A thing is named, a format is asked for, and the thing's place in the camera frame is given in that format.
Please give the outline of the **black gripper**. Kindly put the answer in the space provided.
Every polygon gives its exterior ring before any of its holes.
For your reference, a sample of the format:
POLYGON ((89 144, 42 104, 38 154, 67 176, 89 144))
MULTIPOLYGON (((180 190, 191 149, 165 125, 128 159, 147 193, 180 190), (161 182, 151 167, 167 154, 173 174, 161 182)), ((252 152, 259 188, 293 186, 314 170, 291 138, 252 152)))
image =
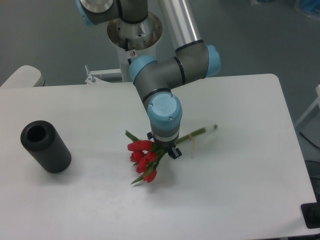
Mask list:
POLYGON ((152 131, 147 133, 147 139, 153 140, 160 147, 168 150, 167 154, 172 159, 177 159, 181 156, 180 149, 176 147, 178 138, 179 138, 179 131, 177 131, 174 135, 167 136, 167 137, 158 136, 152 131))

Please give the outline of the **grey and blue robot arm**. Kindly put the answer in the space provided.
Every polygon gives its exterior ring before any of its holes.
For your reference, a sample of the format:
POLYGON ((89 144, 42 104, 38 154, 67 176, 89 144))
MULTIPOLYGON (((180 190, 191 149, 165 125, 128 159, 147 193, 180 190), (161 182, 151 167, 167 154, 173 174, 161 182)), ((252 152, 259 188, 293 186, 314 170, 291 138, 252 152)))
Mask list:
POLYGON ((78 0, 87 25, 107 23, 108 38, 125 52, 119 59, 122 78, 135 86, 147 112, 147 137, 176 159, 182 106, 172 89, 210 78, 219 72, 221 58, 204 43, 189 0, 161 0, 159 6, 169 30, 175 56, 159 62, 149 54, 162 35, 162 24, 146 0, 78 0))

